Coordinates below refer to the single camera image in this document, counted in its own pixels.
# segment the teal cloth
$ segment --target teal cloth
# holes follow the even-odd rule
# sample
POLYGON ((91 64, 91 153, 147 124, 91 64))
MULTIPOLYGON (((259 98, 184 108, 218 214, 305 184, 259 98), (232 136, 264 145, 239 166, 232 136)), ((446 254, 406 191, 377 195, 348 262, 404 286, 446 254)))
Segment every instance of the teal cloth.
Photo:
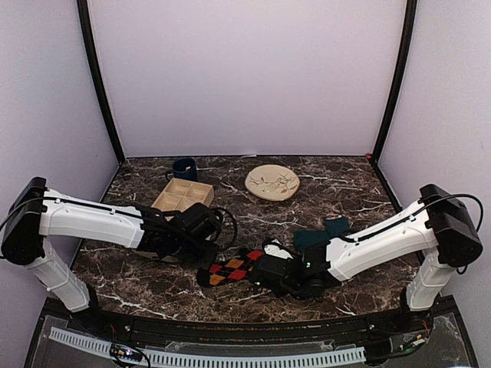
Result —
POLYGON ((329 239, 337 238, 350 229, 350 223, 344 217, 334 219, 324 218, 324 226, 329 239))
POLYGON ((323 219, 325 230, 301 230, 293 235, 293 245, 298 251, 304 251, 320 242, 328 242, 337 238, 350 229, 348 220, 344 217, 323 219))
POLYGON ((304 251, 314 244, 327 242, 329 239, 328 233, 325 230, 300 230, 293 235, 293 245, 297 251, 304 251))

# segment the beige plate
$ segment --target beige plate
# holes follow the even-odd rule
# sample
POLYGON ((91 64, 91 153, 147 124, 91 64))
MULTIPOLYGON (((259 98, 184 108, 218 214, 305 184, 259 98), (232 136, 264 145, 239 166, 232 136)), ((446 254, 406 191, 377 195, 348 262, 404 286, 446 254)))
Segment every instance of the beige plate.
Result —
POLYGON ((256 167, 245 179, 245 187, 254 196, 279 202, 291 198, 300 186, 300 179, 290 169, 279 165, 256 167))

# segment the marble table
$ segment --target marble table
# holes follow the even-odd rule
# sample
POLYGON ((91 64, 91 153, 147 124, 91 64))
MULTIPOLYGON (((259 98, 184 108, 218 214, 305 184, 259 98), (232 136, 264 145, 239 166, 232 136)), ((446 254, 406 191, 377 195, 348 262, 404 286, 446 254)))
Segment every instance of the marble table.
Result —
MULTIPOLYGON (((164 173, 173 159, 129 159, 120 168, 104 202, 151 205, 166 185, 164 173)), ((239 222, 236 244, 220 255, 237 254, 242 246, 260 248, 272 236, 288 247, 298 230, 323 229, 322 218, 343 215, 362 229, 394 214, 381 184, 364 157, 234 156, 199 157, 199 180, 215 189, 212 206, 225 207, 239 222), (256 166, 278 164, 302 181, 288 201, 267 202, 247 192, 244 180, 256 166)), ((232 234, 227 222, 221 241, 232 234)), ((322 301, 276 298, 271 292, 240 281, 210 289, 196 284, 196 270, 164 264, 131 250, 84 241, 74 272, 93 285, 105 310, 174 320, 265 323, 319 320, 369 314, 398 307, 399 294, 416 274, 416 255, 406 255, 360 273, 340 287, 326 290, 322 301)))

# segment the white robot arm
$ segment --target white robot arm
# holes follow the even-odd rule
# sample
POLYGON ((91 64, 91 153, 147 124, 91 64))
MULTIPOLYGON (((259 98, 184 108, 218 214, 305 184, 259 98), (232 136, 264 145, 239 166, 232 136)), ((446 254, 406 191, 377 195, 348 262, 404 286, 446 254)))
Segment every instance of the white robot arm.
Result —
POLYGON ((2 257, 32 271, 88 330, 104 328, 97 317, 97 295, 60 259, 49 235, 111 242, 160 258, 172 255, 197 268, 209 268, 216 258, 218 248, 207 239, 221 231, 218 210, 200 203, 182 213, 101 205, 47 189, 45 183, 33 178, 0 225, 0 230, 5 226, 2 257))
POLYGON ((401 295, 407 311, 426 311, 459 267, 466 267, 482 253, 483 246, 466 206, 435 185, 421 188, 421 198, 395 216, 356 234, 333 238, 292 256, 279 245, 265 247, 249 280, 290 293, 298 299, 319 297, 356 274, 415 251, 426 257, 414 280, 401 295))

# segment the white wall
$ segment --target white wall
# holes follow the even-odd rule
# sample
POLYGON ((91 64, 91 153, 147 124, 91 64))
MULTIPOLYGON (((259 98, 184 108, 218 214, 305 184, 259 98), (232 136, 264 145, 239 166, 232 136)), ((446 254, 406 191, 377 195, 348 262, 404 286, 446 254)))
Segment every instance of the white wall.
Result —
POLYGON ((371 151, 404 0, 91 0, 127 156, 371 151))
MULTIPOLYGON (((2 1, 0 11, 0 218, 33 176, 98 200, 117 163, 84 52, 75 1, 2 1)), ((70 261, 77 242, 57 239, 70 261)), ((23 366, 46 293, 0 261, 0 363, 23 366)))
MULTIPOLYGON (((491 366, 491 2, 419 2, 404 84, 381 168, 403 205, 430 182, 480 197, 480 259, 454 294, 480 366, 491 366)), ((468 207, 477 221, 479 211, 468 207)))

